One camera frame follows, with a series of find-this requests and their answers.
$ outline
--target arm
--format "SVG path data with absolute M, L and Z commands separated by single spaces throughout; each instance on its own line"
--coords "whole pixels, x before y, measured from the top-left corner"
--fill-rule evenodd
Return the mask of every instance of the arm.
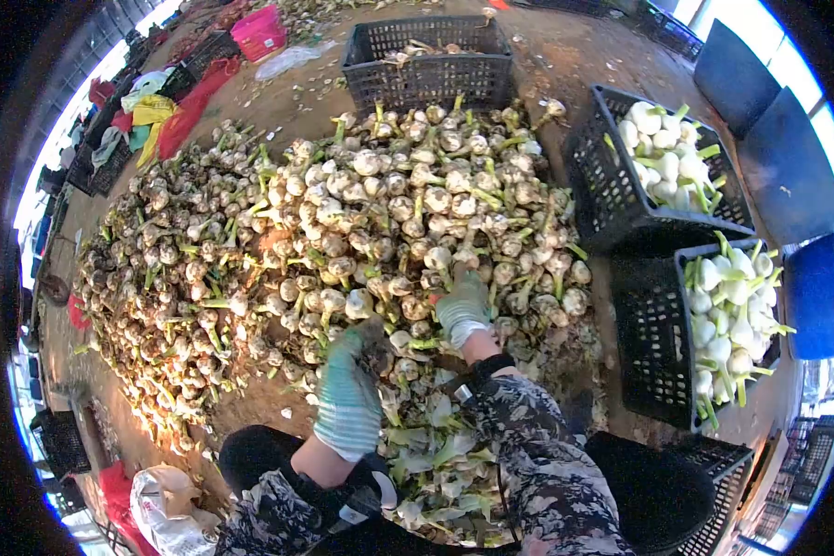
M 263 473 L 232 506 L 220 527 L 217 556 L 302 554 L 358 519 L 379 514 L 379 479 L 367 465 L 356 468 L 376 450 L 379 437 L 379 398 L 356 363 L 377 334 L 382 337 L 381 321 L 369 319 L 330 346 L 313 435 L 289 465 Z
M 500 353 L 488 326 L 484 291 L 473 273 L 456 272 L 439 320 L 468 364 Z M 497 444 L 511 516 L 524 554 L 630 553 L 618 532 L 611 491 L 571 435 L 556 402 L 514 367 L 470 384 L 479 438 Z

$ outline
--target red net bag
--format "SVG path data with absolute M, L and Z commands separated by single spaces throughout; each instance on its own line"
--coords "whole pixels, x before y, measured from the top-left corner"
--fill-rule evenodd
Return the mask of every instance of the red net bag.
M 130 512 L 133 481 L 123 473 L 122 461 L 115 461 L 114 465 L 99 472 L 99 487 L 105 495 L 105 513 L 117 530 L 136 545 L 142 556 L 160 556 L 155 547 L 142 536 Z
M 71 326 L 78 330 L 86 330 L 89 328 L 89 318 L 78 309 L 78 305 L 83 305 L 83 299 L 74 294 L 68 295 L 68 318 L 71 320 Z
M 210 97 L 233 77 L 241 68 L 237 56 L 223 58 L 210 62 L 210 66 L 203 73 L 201 82 L 182 99 L 176 113 L 161 126 L 157 136 L 157 156 L 160 160 L 167 160 L 176 154 L 183 141 L 189 137 L 189 132 L 201 119 L 203 110 L 210 102 Z

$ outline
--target hand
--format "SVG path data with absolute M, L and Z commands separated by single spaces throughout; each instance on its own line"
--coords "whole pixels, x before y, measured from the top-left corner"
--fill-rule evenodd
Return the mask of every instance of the hand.
M 377 449 L 383 411 L 376 377 L 388 357 L 384 340 L 383 321 L 375 316 L 348 328 L 327 350 L 313 433 L 346 461 Z
M 462 350 L 470 335 L 489 330 L 488 287 L 475 271 L 462 263 L 455 265 L 455 286 L 436 302 L 436 315 L 451 344 Z

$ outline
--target yellow cloth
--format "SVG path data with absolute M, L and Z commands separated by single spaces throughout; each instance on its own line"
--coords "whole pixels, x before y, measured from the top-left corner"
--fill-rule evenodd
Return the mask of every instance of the yellow cloth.
M 133 125 L 147 126 L 151 124 L 151 133 L 142 145 L 142 155 L 136 162 L 136 167 L 151 160 L 155 153 L 157 135 L 161 132 L 164 122 L 176 111 L 176 103 L 161 95 L 145 95 L 133 109 Z

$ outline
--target crate of peeled garlic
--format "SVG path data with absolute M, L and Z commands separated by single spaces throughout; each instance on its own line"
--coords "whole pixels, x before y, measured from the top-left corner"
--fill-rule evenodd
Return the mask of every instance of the crate of peeled garlic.
M 716 429 L 773 373 L 781 268 L 758 239 L 612 258 L 623 404 L 678 429 Z
M 610 87 L 590 86 L 589 105 L 563 141 L 575 214 L 590 250 L 664 253 L 754 235 L 726 149 L 712 128 Z
M 359 23 L 341 70 L 359 116 L 376 103 L 407 112 L 428 104 L 504 108 L 512 51 L 493 16 L 430 16 Z

